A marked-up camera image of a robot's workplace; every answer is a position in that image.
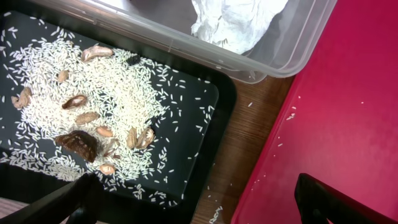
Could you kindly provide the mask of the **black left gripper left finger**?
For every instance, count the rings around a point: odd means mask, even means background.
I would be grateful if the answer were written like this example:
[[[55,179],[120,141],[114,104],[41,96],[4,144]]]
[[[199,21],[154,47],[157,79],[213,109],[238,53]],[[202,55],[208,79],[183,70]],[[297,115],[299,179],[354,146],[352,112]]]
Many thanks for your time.
[[[1,218],[1,224],[96,223],[103,206],[104,189],[94,174],[46,195],[34,203]]]

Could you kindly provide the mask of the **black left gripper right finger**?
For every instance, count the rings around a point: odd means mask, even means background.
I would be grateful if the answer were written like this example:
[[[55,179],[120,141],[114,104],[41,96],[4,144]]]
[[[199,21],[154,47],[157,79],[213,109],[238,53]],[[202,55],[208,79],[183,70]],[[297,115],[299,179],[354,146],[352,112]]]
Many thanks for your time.
[[[294,191],[303,224],[387,223],[397,222],[322,181],[301,173]]]

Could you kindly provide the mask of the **red plastic tray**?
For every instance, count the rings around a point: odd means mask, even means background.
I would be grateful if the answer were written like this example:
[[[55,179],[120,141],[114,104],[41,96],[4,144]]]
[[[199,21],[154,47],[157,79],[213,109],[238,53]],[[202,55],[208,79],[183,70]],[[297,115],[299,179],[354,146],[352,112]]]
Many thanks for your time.
[[[336,3],[231,221],[299,223],[301,173],[397,218],[397,0]]]

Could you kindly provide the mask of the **rice and food leftovers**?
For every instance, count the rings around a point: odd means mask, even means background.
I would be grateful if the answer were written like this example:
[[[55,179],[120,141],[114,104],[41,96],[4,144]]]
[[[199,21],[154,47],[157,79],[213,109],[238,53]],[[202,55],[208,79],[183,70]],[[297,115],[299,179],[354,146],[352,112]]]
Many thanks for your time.
[[[166,205],[141,179],[169,183],[170,152],[155,151],[155,129],[181,114],[177,70],[124,49],[82,61],[75,32],[34,17],[49,37],[16,47],[19,30],[1,27],[1,162],[74,181],[96,174],[104,189]]]

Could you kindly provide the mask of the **clear plastic waste bin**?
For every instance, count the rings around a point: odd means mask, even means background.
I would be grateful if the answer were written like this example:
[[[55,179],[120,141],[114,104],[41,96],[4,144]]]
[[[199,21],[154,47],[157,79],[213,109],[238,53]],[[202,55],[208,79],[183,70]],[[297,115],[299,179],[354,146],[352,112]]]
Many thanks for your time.
[[[268,28],[248,50],[236,54],[226,48],[233,34],[203,41],[192,34],[203,1],[36,1],[56,14],[85,22],[149,44],[158,49],[217,68],[245,83],[266,76],[291,77],[306,66],[336,4],[331,0],[280,1]]]

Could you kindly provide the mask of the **black food waste bin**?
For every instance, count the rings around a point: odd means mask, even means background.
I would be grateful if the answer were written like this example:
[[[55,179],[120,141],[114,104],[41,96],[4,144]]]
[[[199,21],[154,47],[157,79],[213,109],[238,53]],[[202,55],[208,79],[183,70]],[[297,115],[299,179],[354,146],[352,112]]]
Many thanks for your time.
[[[1,27],[15,26],[19,33],[11,40],[20,47],[35,37],[49,37],[34,17],[50,28],[62,26],[76,32],[84,46],[100,43],[138,53],[165,63],[186,81],[182,89],[181,114],[166,117],[155,129],[159,141],[155,151],[170,152],[169,183],[141,179],[144,189],[168,196],[166,205],[135,199],[129,190],[119,189],[102,196],[99,220],[106,223],[190,223],[205,188],[220,142],[232,115],[237,93],[226,74],[151,46],[135,33],[132,23],[92,2],[2,1]]]

